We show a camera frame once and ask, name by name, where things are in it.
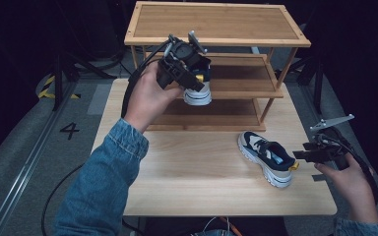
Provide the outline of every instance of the table leg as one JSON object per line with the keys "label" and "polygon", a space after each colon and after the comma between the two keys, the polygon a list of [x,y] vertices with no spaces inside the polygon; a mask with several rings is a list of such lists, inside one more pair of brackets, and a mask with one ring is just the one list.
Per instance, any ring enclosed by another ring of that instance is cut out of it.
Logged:
{"label": "table leg", "polygon": [[269,112],[270,107],[272,106],[272,103],[275,99],[270,98],[268,103],[266,104],[265,109],[263,110],[262,117],[260,117],[260,123],[263,123],[265,121],[266,115]]}
{"label": "table leg", "polygon": [[143,60],[146,60],[147,56],[146,56],[146,53],[147,53],[147,50],[146,50],[146,46],[142,46],[143,48]]}
{"label": "table leg", "polygon": [[134,66],[137,69],[138,68],[138,56],[137,56],[136,46],[131,46],[131,53],[133,54]]}
{"label": "table leg", "polygon": [[284,64],[284,67],[283,67],[283,70],[278,77],[278,83],[276,84],[276,88],[279,89],[281,87],[282,83],[284,82],[284,77],[286,76],[287,71],[289,70],[290,64],[293,61],[293,58],[294,58],[294,55],[296,54],[296,51],[297,51],[297,47],[293,47],[290,50],[290,54],[287,57],[286,63]]}
{"label": "table leg", "polygon": [[267,54],[266,63],[270,63],[270,60],[272,59],[273,53],[275,52],[275,47],[271,47],[270,51]]}

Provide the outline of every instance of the wrist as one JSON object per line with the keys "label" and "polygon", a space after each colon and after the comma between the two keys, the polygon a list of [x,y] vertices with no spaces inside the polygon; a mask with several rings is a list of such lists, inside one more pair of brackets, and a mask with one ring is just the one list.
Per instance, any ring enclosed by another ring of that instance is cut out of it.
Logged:
{"label": "wrist", "polygon": [[141,134],[143,134],[149,127],[149,125],[147,125],[147,122],[144,122],[138,118],[132,118],[125,115],[124,120],[132,127],[134,127],[134,129],[138,130]]}
{"label": "wrist", "polygon": [[378,223],[378,211],[374,203],[352,204],[348,219],[364,223]]}

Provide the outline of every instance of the yellow shoe tag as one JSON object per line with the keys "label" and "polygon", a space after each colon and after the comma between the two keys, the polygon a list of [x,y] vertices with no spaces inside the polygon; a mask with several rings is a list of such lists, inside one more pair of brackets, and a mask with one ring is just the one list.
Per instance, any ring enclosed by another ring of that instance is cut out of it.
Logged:
{"label": "yellow shoe tag", "polygon": [[204,75],[196,75],[196,79],[198,79],[198,81],[200,83],[203,83],[204,82]]}
{"label": "yellow shoe tag", "polygon": [[299,168],[299,162],[295,161],[289,170],[297,170],[297,168]]}

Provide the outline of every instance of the yellow tape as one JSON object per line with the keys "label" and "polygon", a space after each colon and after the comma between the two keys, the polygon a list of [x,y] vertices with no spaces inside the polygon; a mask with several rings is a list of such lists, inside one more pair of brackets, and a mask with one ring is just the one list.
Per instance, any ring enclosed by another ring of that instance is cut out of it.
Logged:
{"label": "yellow tape", "polygon": [[39,95],[38,95],[38,98],[42,98],[42,97],[48,97],[49,95],[51,96],[51,95],[53,95],[54,96],[54,94],[48,94],[47,92],[48,92],[48,89],[50,88],[50,86],[51,86],[51,83],[53,83],[53,81],[54,81],[54,76],[52,76],[52,77],[50,77],[50,78],[48,78],[47,79],[47,81],[45,82],[45,84],[44,84],[44,87],[42,87],[42,90],[41,90],[41,92],[39,93]]}
{"label": "yellow tape", "polygon": [[295,161],[294,164],[289,168],[289,170],[297,170],[299,168],[299,162]]}
{"label": "yellow tape", "polygon": [[196,75],[196,79],[198,79],[199,82],[204,82],[204,75]]}
{"label": "yellow tape", "polygon": [[[42,98],[42,97],[47,97],[47,98],[56,98],[56,95],[55,94],[52,94],[52,93],[47,93],[48,92],[48,89],[50,88],[51,86],[51,83],[54,82],[54,76],[50,77],[47,79],[47,81],[45,82],[44,84],[44,87],[42,87],[42,90],[41,92],[39,93],[38,95],[38,98]],[[79,99],[81,98],[82,96],[80,94],[72,94],[70,96],[70,98],[72,99]]]}

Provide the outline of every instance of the shoe sole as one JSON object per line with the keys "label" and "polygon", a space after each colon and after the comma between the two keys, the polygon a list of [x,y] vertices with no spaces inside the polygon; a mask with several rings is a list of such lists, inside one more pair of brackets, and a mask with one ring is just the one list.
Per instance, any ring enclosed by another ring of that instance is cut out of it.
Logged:
{"label": "shoe sole", "polygon": [[255,164],[259,164],[263,169],[263,174],[266,178],[266,180],[273,186],[277,188],[285,188],[290,185],[291,182],[291,174],[289,174],[287,177],[281,178],[276,176],[271,168],[263,162],[259,157],[253,156],[250,152],[248,152],[245,147],[241,143],[241,136],[238,137],[238,148],[241,150],[241,153],[250,160],[251,162]]}
{"label": "shoe sole", "polygon": [[189,105],[194,105],[194,106],[208,105],[212,101],[210,92],[207,95],[204,95],[202,97],[191,97],[187,93],[185,93],[184,95],[185,95],[184,100]]}

